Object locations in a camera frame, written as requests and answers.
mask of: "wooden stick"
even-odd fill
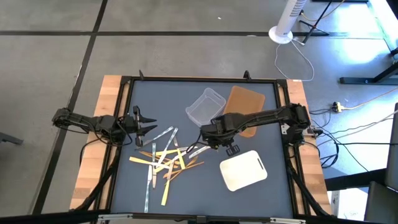
[[[198,162],[197,164],[187,166],[185,169],[187,170],[187,169],[189,169],[189,168],[202,165],[202,164],[204,164],[204,163],[205,163],[205,162]],[[180,170],[173,171],[173,172],[172,172],[172,175],[175,174],[175,173],[180,173],[181,171],[183,171],[183,170],[180,169]]]
[[[190,165],[192,165],[192,164],[194,164],[197,160],[198,160],[198,157],[195,156],[195,157],[188,163],[187,167],[190,166]]]
[[[178,159],[180,160],[181,169],[185,169],[184,159],[182,158],[181,152],[179,149],[177,149],[177,154],[178,154]]]
[[[147,156],[147,157],[151,157],[151,158],[152,158],[152,154],[150,154],[149,152],[142,152],[142,151],[140,151],[139,153],[141,153],[141,154],[144,155],[144,156]]]
[[[152,166],[156,166],[156,164],[157,164],[155,162],[145,161],[143,159],[139,159],[139,158],[132,157],[132,156],[130,156],[130,161],[131,162],[138,162],[138,163],[141,163],[141,164],[148,164],[148,165],[152,165]],[[162,169],[169,169],[170,168],[169,166],[167,166],[165,164],[157,164],[157,165],[160,166]]]
[[[149,153],[149,152],[143,152],[143,151],[139,151],[139,153],[141,153],[142,155],[144,155],[144,156],[150,156],[151,158],[152,158],[152,154],[151,153]],[[175,164],[178,164],[178,165],[180,165],[180,162],[179,161],[175,161],[174,162]]]

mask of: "metal stand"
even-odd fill
[[[375,181],[379,184],[384,184],[386,178],[386,169],[372,170],[359,174],[335,177],[325,179],[326,189],[329,190],[344,190],[355,187],[369,186],[370,182]]]
[[[312,35],[312,33],[313,33],[314,30],[319,30],[319,31],[321,31],[321,32],[324,34],[324,36],[328,36],[328,35],[329,35],[328,32],[326,32],[326,31],[324,31],[324,30],[321,30],[321,29],[317,28],[317,25],[318,25],[319,21],[321,21],[321,19],[322,19],[323,15],[325,14],[326,10],[328,10],[328,8],[329,8],[330,4],[332,3],[332,1],[333,1],[333,0],[329,0],[329,4],[328,4],[328,5],[326,6],[326,8],[323,10],[321,16],[318,18],[318,20],[316,21],[316,23],[315,23],[314,25],[309,24],[309,23],[307,23],[307,22],[304,22],[303,20],[299,20],[299,22],[301,22],[301,23],[303,23],[303,24],[305,24],[305,25],[311,27],[310,32],[308,32],[308,34],[305,36],[305,38],[304,38],[304,40],[303,40],[303,42],[302,42],[303,44],[305,44],[305,43],[307,42],[307,40],[310,38],[310,36]]]
[[[8,134],[0,133],[0,143],[2,143],[2,142],[11,142],[11,143],[20,145],[20,144],[22,144],[22,142],[24,142],[24,140],[15,138]]]
[[[341,77],[341,84],[362,84],[362,85],[398,85],[398,78],[390,78],[395,75],[394,71],[398,70],[398,62],[392,64],[378,76],[374,78],[351,78]]]

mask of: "gray floor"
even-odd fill
[[[114,0],[108,3],[100,30],[268,31],[285,2]],[[100,5],[100,0],[2,0],[0,30],[92,30]],[[315,17],[324,6],[309,1],[305,13]],[[367,5],[344,3],[319,28],[352,35],[315,37],[299,46],[315,69],[314,81],[304,84],[311,110],[333,101],[354,106],[393,88],[338,83],[340,76],[375,76],[392,63]],[[307,29],[294,26],[294,31]],[[88,37],[0,36],[0,131],[25,139],[22,146],[0,144],[0,216],[28,212],[56,133],[50,120],[67,103],[87,43]],[[137,75],[139,69],[147,76],[241,77],[249,70],[254,78],[283,78],[274,67],[276,47],[268,37],[98,37],[75,112],[93,114],[103,75]],[[291,44],[280,47],[278,65],[291,78],[310,76]],[[391,113],[397,101],[395,92],[357,110],[333,114],[327,129],[377,121]],[[325,119],[313,118],[321,123]],[[342,141],[387,142],[390,131],[391,122],[386,121]],[[45,212],[68,209],[85,139],[67,135]],[[387,147],[349,149],[368,169],[386,166]],[[323,156],[334,150],[332,144],[321,147]],[[362,171],[345,149],[333,168],[324,170],[325,177]]]

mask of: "clear plastic container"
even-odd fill
[[[189,119],[197,126],[210,124],[210,120],[221,113],[226,100],[211,88],[206,88],[203,94],[191,106],[185,108]]]

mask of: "wooden board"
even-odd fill
[[[104,76],[94,116],[113,114],[116,98],[118,96],[120,80],[121,76],[119,75]],[[287,80],[287,84],[290,101],[292,103],[300,103],[308,108],[302,82],[296,80]],[[279,92],[281,102],[284,102],[284,94],[283,91],[281,91],[281,88]],[[126,94],[123,94],[123,96],[124,97],[122,98],[120,109],[121,113],[119,114],[120,116],[124,111],[124,105],[126,102]],[[93,134],[89,134],[87,141],[94,140],[94,138],[95,137]],[[315,140],[312,138],[306,137],[305,140],[315,144]],[[72,196],[70,208],[76,208],[79,206],[98,183],[105,154],[105,147],[106,146],[101,142],[95,142],[86,147],[76,180],[76,186]],[[326,212],[331,213],[325,180],[318,157],[318,151],[313,146],[303,145],[300,146],[300,157],[302,160],[305,185],[308,187],[309,191],[315,200],[322,206],[322,208]],[[107,198],[107,189],[108,185],[106,185],[104,188],[100,208],[104,208]],[[297,186],[295,186],[295,193],[297,197],[298,211],[299,213],[304,214],[302,196]]]

